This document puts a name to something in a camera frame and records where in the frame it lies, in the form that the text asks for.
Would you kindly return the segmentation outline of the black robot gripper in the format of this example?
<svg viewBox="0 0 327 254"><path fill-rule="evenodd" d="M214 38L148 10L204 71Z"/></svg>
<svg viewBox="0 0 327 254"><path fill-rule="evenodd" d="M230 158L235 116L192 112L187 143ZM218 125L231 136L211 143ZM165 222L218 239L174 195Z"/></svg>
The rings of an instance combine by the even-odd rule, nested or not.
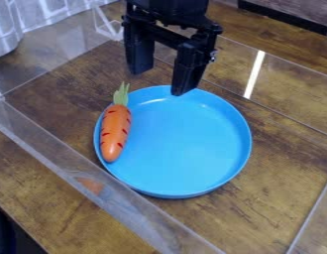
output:
<svg viewBox="0 0 327 254"><path fill-rule="evenodd" d="M155 43L178 49L171 93L199 86L208 63L216 60L223 27L207 17L210 0L125 0L123 16L128 68L141 74L153 68Z"/></svg>

